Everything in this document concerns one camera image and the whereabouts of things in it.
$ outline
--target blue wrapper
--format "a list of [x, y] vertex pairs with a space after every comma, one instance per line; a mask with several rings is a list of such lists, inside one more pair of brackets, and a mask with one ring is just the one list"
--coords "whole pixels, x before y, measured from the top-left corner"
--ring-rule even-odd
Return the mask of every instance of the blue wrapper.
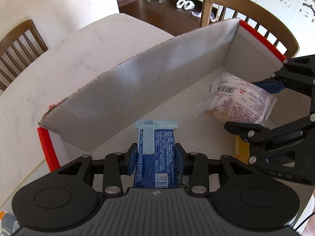
[[177, 187], [173, 130], [177, 123], [138, 121], [137, 165], [134, 186], [137, 188]]

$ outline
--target dark brown floor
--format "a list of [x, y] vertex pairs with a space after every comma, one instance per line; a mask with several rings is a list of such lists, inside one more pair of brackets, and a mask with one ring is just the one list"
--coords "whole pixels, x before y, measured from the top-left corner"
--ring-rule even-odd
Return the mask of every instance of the dark brown floor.
[[194, 1], [196, 7], [190, 11], [177, 9], [178, 0], [138, 0], [119, 8], [128, 14], [152, 24], [172, 35], [187, 33], [199, 27], [200, 19], [191, 15], [191, 11], [201, 11], [202, 5]]

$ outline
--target wooden chair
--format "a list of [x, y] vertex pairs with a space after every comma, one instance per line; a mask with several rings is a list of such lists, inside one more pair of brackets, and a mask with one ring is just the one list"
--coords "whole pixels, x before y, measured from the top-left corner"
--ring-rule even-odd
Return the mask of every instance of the wooden chair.
[[[28, 30], [30, 30], [31, 34], [33, 35], [34, 39], [38, 43], [39, 47], [42, 49], [42, 52], [40, 50], [36, 49], [35, 46], [32, 44], [32, 42], [30, 41], [30, 39], [26, 36], [26, 31], [28, 31]], [[25, 42], [23, 40], [22, 36], [25, 39], [25, 41], [29, 47], [27, 45], [25, 46], [22, 43], [22, 42]], [[17, 47], [14, 46], [13, 43], [15, 41], [17, 41], [17, 43], [19, 44], [19, 47], [21, 49], [18, 46], [17, 47], [20, 51], [18, 51]], [[16, 54], [16, 56], [14, 55], [15, 58], [8, 51], [8, 49], [10, 47], [12, 48], [14, 53]], [[27, 62], [28, 59], [30, 60], [30, 62], [33, 62], [34, 61], [34, 55], [36, 58], [38, 58], [40, 56], [40, 53], [44, 53], [47, 50], [48, 50], [48, 48], [47, 48], [46, 44], [44, 43], [43, 39], [41, 38], [39, 32], [37, 31], [34, 22], [31, 19], [26, 20], [23, 23], [21, 23], [20, 25], [18, 25], [17, 27], [15, 27], [0, 42], [0, 61], [4, 64], [4, 66], [8, 69], [8, 71], [13, 75], [13, 77], [8, 76], [8, 74], [5, 73], [1, 68], [0, 68], [0, 73], [4, 76], [5, 79], [8, 80], [9, 83], [11, 83], [13, 81], [13, 79], [18, 76], [18, 74], [13, 70], [12, 65], [14, 65], [20, 72], [22, 72], [23, 68], [27, 67], [29, 65], [29, 63]], [[9, 59], [7, 58], [7, 61], [4, 58], [4, 54], [6, 54], [7, 57], [9, 58]], [[2, 81], [0, 81], [0, 89], [5, 90], [6, 88], [7, 88], [7, 86]]]
[[273, 44], [277, 46], [281, 42], [286, 47], [285, 56], [287, 58], [294, 57], [299, 51], [299, 44], [290, 30], [273, 14], [265, 10], [263, 7], [250, 0], [204, 0], [202, 5], [202, 15], [200, 21], [200, 27], [204, 27], [210, 24], [210, 13], [213, 4], [219, 4], [223, 6], [221, 15], [218, 21], [222, 21], [226, 12], [226, 8], [234, 10], [232, 18], [236, 18], [238, 12], [246, 16], [245, 21], [251, 18], [256, 21], [255, 29], [258, 30], [259, 26], [263, 26], [267, 29], [265, 38], [272, 33], [277, 40]]

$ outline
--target white logo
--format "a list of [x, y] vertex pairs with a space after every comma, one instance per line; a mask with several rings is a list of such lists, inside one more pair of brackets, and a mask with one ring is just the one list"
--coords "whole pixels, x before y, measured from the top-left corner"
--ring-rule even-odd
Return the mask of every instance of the white logo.
[[160, 191], [158, 191], [158, 190], [155, 190], [154, 192], [152, 192], [152, 194], [154, 194], [155, 196], [157, 196], [157, 195], [160, 195], [160, 194], [161, 194], [161, 192], [160, 192]]

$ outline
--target tabletop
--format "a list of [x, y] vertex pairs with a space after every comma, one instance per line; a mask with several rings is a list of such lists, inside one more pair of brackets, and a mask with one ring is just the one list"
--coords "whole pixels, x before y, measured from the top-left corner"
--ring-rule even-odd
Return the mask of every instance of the tabletop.
[[125, 14], [98, 20], [30, 64], [0, 96], [0, 210], [11, 210], [21, 186], [48, 173], [37, 135], [51, 104], [104, 71], [173, 36]]

